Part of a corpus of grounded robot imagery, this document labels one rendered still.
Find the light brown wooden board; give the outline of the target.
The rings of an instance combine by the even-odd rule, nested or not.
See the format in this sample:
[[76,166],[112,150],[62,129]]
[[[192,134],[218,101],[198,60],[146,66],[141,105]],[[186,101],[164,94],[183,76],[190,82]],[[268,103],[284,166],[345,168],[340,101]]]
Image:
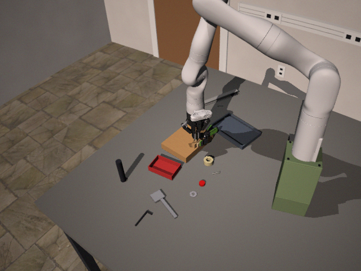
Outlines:
[[[200,138],[202,141],[204,138]],[[200,141],[201,141],[200,140]],[[161,148],[178,159],[187,163],[207,144],[200,146],[200,141],[195,148],[192,147],[192,134],[189,134],[182,127],[161,143]]]

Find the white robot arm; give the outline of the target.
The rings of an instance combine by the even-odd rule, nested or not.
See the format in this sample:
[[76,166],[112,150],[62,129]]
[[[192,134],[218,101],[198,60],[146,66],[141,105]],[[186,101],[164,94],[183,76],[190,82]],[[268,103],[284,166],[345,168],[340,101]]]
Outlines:
[[208,80],[205,65],[216,28],[220,26],[269,58],[291,65],[309,79],[291,152],[299,160],[316,162],[341,85],[337,67],[272,22],[241,13],[227,3],[228,0],[192,0],[201,19],[181,74],[183,83],[189,86],[186,110],[191,121],[207,119],[213,114],[205,110],[204,90]]

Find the red rectangular tray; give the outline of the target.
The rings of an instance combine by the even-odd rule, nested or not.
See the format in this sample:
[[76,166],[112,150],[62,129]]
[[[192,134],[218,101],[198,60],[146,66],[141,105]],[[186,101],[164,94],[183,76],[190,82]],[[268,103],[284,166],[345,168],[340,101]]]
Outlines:
[[181,169],[181,164],[163,156],[157,155],[152,163],[148,166],[148,170],[159,174],[165,178],[173,180]]

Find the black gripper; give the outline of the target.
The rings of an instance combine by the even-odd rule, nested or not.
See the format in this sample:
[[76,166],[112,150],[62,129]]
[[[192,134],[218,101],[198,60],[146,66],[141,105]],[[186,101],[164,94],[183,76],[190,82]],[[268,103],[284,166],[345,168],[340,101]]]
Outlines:
[[[208,126],[209,123],[210,123],[209,118],[199,120],[199,121],[191,121],[191,115],[189,113],[187,113],[186,122],[181,123],[181,126],[189,134],[192,134],[193,139],[196,139],[196,135],[197,135],[197,139],[199,139],[200,132],[202,130],[204,130]],[[191,129],[187,126],[187,124],[191,127]]]

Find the cream ring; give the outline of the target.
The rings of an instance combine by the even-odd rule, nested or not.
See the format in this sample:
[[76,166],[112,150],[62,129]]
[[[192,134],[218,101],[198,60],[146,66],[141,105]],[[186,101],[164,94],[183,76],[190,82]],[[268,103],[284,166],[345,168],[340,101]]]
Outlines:
[[213,158],[210,156],[206,156],[204,158],[204,165],[211,166],[213,164]]

